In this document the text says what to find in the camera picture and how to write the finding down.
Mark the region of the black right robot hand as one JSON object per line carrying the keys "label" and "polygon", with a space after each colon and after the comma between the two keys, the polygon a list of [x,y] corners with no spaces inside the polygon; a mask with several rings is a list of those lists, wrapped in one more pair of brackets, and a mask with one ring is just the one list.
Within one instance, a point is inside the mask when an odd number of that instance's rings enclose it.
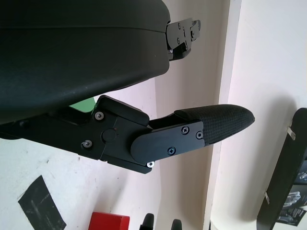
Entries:
{"label": "black right robot hand", "polygon": [[[153,230],[154,229],[154,214],[146,214],[143,223],[140,225],[139,230]],[[182,222],[179,219],[174,219],[172,222],[171,230],[182,230]]]}

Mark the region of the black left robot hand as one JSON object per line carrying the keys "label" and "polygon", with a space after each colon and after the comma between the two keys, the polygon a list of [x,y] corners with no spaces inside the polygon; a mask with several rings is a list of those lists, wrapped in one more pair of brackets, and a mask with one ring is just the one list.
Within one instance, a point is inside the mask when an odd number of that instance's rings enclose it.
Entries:
{"label": "black left robot hand", "polygon": [[255,120],[231,104],[151,120],[106,96],[165,74],[201,30],[172,23],[161,0],[3,0],[0,136],[26,139],[139,173],[224,140]]}

